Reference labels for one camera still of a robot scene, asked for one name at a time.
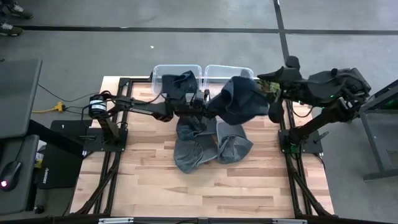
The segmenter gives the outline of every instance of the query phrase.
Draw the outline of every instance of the mouse pad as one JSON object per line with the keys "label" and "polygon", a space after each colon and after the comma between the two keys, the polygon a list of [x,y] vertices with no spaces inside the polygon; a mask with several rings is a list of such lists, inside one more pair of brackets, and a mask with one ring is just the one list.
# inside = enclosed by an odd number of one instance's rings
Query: mouse pad
{"label": "mouse pad", "polygon": [[[84,121],[87,126],[92,120]],[[51,130],[60,132],[70,138],[85,134],[83,123],[78,121],[53,121]],[[51,144],[47,144],[40,153],[44,155],[42,168],[36,175],[39,189],[59,189],[74,187],[79,176],[82,159],[69,154]]]}
{"label": "mouse pad", "polygon": [[9,162],[16,158],[22,163],[16,187],[9,192],[0,190],[0,215],[22,212],[29,203],[30,189],[32,187],[32,174],[34,170],[35,155],[39,137],[31,135],[22,138],[12,138],[3,141],[0,148],[0,171]]}

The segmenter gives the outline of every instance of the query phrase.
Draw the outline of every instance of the wooden table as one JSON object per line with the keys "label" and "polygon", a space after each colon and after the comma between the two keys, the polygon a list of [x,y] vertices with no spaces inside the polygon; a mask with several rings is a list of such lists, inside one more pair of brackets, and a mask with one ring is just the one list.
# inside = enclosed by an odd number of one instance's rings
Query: wooden table
{"label": "wooden table", "polygon": [[[116,94],[119,78],[104,77],[101,91]],[[150,83],[136,83],[132,92],[139,100],[153,99]],[[294,108],[298,114],[309,110],[299,104],[294,104]],[[295,117],[296,125],[310,119]],[[112,216],[294,217],[286,161],[277,140],[279,125],[267,116],[244,124],[254,146],[242,161],[228,165],[211,161],[191,174],[184,174],[174,163],[177,118],[162,123],[151,116],[129,113],[127,120],[129,137],[119,167]],[[95,152],[83,161],[71,212],[77,211],[97,187],[103,157],[103,152]],[[308,187],[333,213],[321,162],[304,154],[303,163]],[[304,211],[301,190],[298,194]],[[102,209],[107,196],[106,189]]]}

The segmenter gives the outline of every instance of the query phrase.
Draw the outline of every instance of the clear plastic bin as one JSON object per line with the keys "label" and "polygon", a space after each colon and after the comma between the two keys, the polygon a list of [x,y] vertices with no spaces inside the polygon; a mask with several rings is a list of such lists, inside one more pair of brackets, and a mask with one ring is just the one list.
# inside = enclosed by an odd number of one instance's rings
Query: clear plastic bin
{"label": "clear plastic bin", "polygon": [[202,90],[209,89],[211,97],[220,93],[225,83],[233,76],[243,76],[253,79],[254,72],[250,68],[224,65],[209,65],[205,68]]}
{"label": "clear plastic bin", "polygon": [[156,65],[152,76],[152,94],[157,96],[162,91],[162,75],[181,75],[191,70],[201,87],[201,66],[199,65]]}

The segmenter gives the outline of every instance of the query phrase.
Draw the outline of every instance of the gray floor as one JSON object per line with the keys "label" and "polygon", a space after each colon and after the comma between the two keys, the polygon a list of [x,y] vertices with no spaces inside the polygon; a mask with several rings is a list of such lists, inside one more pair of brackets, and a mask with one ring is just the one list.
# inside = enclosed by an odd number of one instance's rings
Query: gray floor
{"label": "gray floor", "polygon": [[[272,0],[20,0],[35,13],[23,25],[277,28]],[[286,29],[397,30],[395,0],[280,0]],[[288,35],[289,53],[304,76],[331,68],[357,67],[380,90],[398,75],[398,35]],[[0,58],[44,60],[40,83],[66,99],[97,91],[106,75],[148,75],[157,64],[194,63],[250,67],[255,73],[282,66],[278,34],[25,31],[0,37]],[[38,89],[34,109],[57,99]],[[84,106],[86,100],[73,105]],[[32,116],[49,126],[74,114]],[[363,182],[376,163],[360,120],[329,124],[323,139],[326,174],[337,215],[397,223],[398,178]],[[49,192],[46,215],[59,215],[71,189]],[[0,217],[29,217],[31,213]]]}

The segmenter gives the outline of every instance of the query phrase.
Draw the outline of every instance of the black metal frame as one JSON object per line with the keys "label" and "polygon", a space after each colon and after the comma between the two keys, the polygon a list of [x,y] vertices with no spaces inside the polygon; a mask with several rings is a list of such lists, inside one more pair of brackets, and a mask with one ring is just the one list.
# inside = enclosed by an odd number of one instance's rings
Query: black metal frame
{"label": "black metal frame", "polygon": [[398,99],[398,80],[392,82],[390,85],[386,86],[382,90],[375,93],[371,100],[369,100],[359,111],[359,116],[362,120],[366,135],[368,136],[371,149],[376,160],[379,172],[366,174],[364,180],[374,180],[385,177],[395,177],[398,176],[398,168],[394,168],[388,152],[386,149],[381,149],[377,146],[374,138],[374,131],[372,131],[368,114],[371,113],[387,113],[387,114],[397,114],[397,110],[383,110],[380,107],[384,106],[391,100]]}
{"label": "black metal frame", "polygon": [[[127,86],[127,93],[126,96],[131,96],[132,88],[134,83],[149,83],[151,82],[151,78],[120,78],[119,86],[118,86],[118,96],[122,95],[124,87]],[[295,121],[292,111],[292,102],[286,101],[287,103],[287,114],[289,117],[289,124],[290,127],[295,127]],[[127,111],[123,112],[122,120],[121,120],[121,127],[120,129],[126,129],[127,127]],[[112,117],[112,122],[116,122],[118,120],[118,115],[114,115]],[[59,143],[61,140],[65,140],[65,136],[62,136],[59,133],[51,131],[49,129],[43,128],[41,125],[37,123],[33,123],[35,127],[35,132],[44,131],[46,136],[53,136],[55,140],[51,140],[54,143]],[[284,119],[280,122],[280,130],[286,130],[285,121]],[[68,146],[72,146],[74,144],[79,144],[81,147],[80,142],[75,142],[72,139],[66,138],[65,141]],[[78,151],[71,151],[64,147],[66,151],[72,154],[79,154]],[[121,160],[121,153],[122,152],[115,152],[114,161],[111,167],[108,170],[109,160],[111,157],[112,152],[104,152],[104,160],[103,166],[101,170],[101,177],[98,184],[97,189],[93,192],[93,195],[90,199],[82,206],[79,211],[75,213],[71,213],[66,217],[46,217],[46,218],[35,218],[35,219],[27,219],[27,220],[14,220],[8,223],[98,223],[100,218],[111,218],[111,211],[113,206],[113,199],[114,199],[114,191],[116,188],[116,181],[118,178],[118,169],[119,163]],[[290,186],[290,193],[292,196],[292,205],[294,210],[294,219],[271,219],[271,218],[179,218],[179,217],[170,217],[170,218],[163,218],[163,217],[134,217],[134,222],[136,223],[165,223],[165,222],[191,222],[196,224],[210,224],[210,223],[368,223],[368,224],[377,224],[381,222],[370,222],[370,221],[363,221],[363,220],[350,220],[344,218],[338,218],[336,216],[331,215],[328,213],[321,205],[317,202],[316,198],[313,196],[311,191],[308,189],[306,181],[305,181],[305,174],[303,168],[302,158],[299,155],[300,153],[296,153],[297,157],[297,169],[294,167],[292,162],[292,154],[285,153],[285,160],[287,164],[287,173],[289,178],[289,186]],[[101,203],[102,203],[102,196],[103,190],[105,189],[106,185],[110,181],[109,186],[109,194],[106,201],[106,206],[104,211],[101,213]],[[299,206],[299,200],[297,197],[297,189],[295,187],[295,182],[299,185],[301,190],[303,191],[304,201],[305,201],[305,213],[304,215],[301,212]],[[89,215],[91,208],[94,207],[94,214]],[[312,207],[318,213],[319,216],[312,215]]]}

